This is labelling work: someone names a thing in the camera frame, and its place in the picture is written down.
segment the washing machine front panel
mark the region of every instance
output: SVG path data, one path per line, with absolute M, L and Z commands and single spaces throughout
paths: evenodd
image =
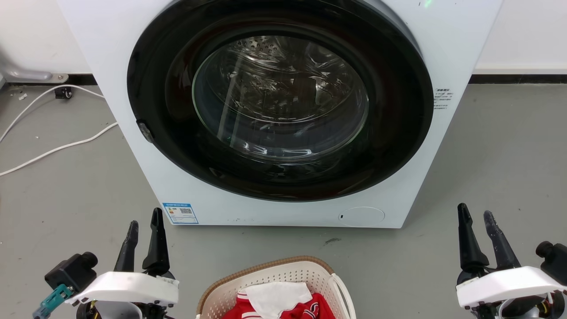
M 370 188 L 316 202 L 276 202 L 238 195 L 195 178 L 140 133 L 128 97 L 128 65 L 140 36 L 171 5 L 169 0 L 58 0 L 58 3 L 161 203 L 190 204 L 202 225 L 380 228 L 403 225 L 501 5 L 501 1 L 494 0 L 384 1 L 411 31 L 431 78 L 436 100 L 426 138 L 406 165 Z M 384 3 L 368 0 L 365 5 L 378 8 Z M 347 220 L 341 221 L 341 215 Z
M 260 199 L 371 187 L 415 154 L 433 114 L 415 44 L 357 2 L 182 1 L 142 34 L 128 74 L 163 154 Z

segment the power cord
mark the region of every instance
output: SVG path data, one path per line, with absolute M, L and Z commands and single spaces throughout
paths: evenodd
M 14 119 L 14 121 L 8 126 L 8 128 L 6 129 L 6 131 L 4 132 L 4 134 L 2 134 L 2 136 L 0 137 L 0 142 L 2 142 L 2 140 L 4 139 L 4 137 L 6 137 L 6 135 L 8 134 L 8 131 L 10 131 L 10 130 L 12 129 L 12 127 L 14 127 L 14 125 L 15 125 L 16 122 L 20 119 L 20 117 L 22 117 L 22 115 L 23 115 L 37 100 L 39 100 L 39 99 L 40 99 L 42 96 L 44 96 L 45 94 L 47 94 L 47 93 L 49 93 L 49 92 L 51 92 L 51 91 L 53 91 L 53 90 L 55 90 L 55 89 L 59 89 L 60 87 L 74 87 L 75 89 L 80 89 L 80 90 L 83 90 L 83 91 L 85 91 L 85 92 L 89 92 L 89 93 L 91 93 L 91 94 L 94 94 L 94 95 L 99 96 L 99 97 L 101 97 L 101 98 L 104 99 L 104 96 L 102 96 L 102 95 L 100 95 L 100 94 L 98 94 L 98 93 L 95 93 L 95 92 L 93 92 L 93 91 L 87 90 L 87 89 L 85 89 L 85 88 L 83 88 L 83 87 L 76 86 L 76 85 L 59 85 L 59 86 L 52 87 L 52 88 L 50 88 L 49 90 L 47 90 L 47 91 L 41 93 L 37 98 L 35 98 L 35 99 L 32 101 L 32 103 L 30 103 L 30 104 Z M 27 166 L 27 165 L 33 163 L 33 162 L 36 162 L 36 161 L 38 161 L 38 160 L 40 160 L 40 159 L 46 157 L 47 155 L 50 155 L 50 154 L 52 154 L 52 153 L 57 152 L 58 150 L 62 150 L 62 149 L 69 148 L 69 147 L 71 147 L 71 146 L 75 146 L 75 145 L 79 145 L 79 144 L 83 144 L 83 143 L 90 142 L 90 141 L 96 139 L 97 137 L 101 136 L 102 134 L 106 133 L 106 131 L 108 131 L 109 129 L 111 129 L 111 128 L 117 126 L 117 125 L 118 125 L 118 122 L 112 123 L 111 125 L 105 127 L 104 130 L 100 131 L 98 134 L 96 134 L 95 136 L 93 136 L 93 137 L 91 137 L 91 138 L 88 138 L 88 139 L 82 140 L 82 141 L 78 141 L 78 142 L 74 142 L 74 143 L 71 143 L 71 144 L 63 145 L 63 146 L 60 146 L 60 147 L 58 147 L 58 148 L 56 148 L 56 149 L 52 149 L 52 150 L 50 150 L 49 152 L 44 153 L 44 154 L 42 154 L 42 155 L 39 155 L 38 157 L 36 157 L 36 158 L 34 158 L 34 159 L 31 159 L 31 160 L 25 162 L 24 164 L 21 164 L 21 165 L 19 165 L 19 166 L 16 166 L 15 168 L 13 168 L 13 169 L 11 169 L 11 170 L 7 170 L 7 171 L 5 171 L 5 172 L 0 173 L 0 176 L 4 176 L 4 175 L 6 175 L 6 174 L 12 173 L 13 171 L 17 171 L 17 170 L 21 169 L 22 167 L 25 167 L 25 166 Z

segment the white cloth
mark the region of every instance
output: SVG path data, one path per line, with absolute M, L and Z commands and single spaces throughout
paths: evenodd
M 238 298 L 248 297 L 254 310 L 263 319 L 279 319 L 282 312 L 312 299 L 305 283 L 273 282 L 246 287 Z

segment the blue and white sticker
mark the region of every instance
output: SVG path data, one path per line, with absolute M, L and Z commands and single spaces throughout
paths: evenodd
M 191 204 L 163 203 L 166 214 L 173 224 L 198 224 L 197 216 Z

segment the basket handle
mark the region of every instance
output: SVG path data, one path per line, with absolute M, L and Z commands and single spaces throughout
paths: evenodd
M 348 311 L 346 315 L 349 317 L 347 319 L 356 319 L 353 300 L 350 297 L 348 289 L 346 289 L 345 283 L 342 282 L 342 279 L 337 274 L 331 274 L 331 280 L 337 285 L 338 290 L 342 295 L 342 299 L 346 301 L 346 310 Z

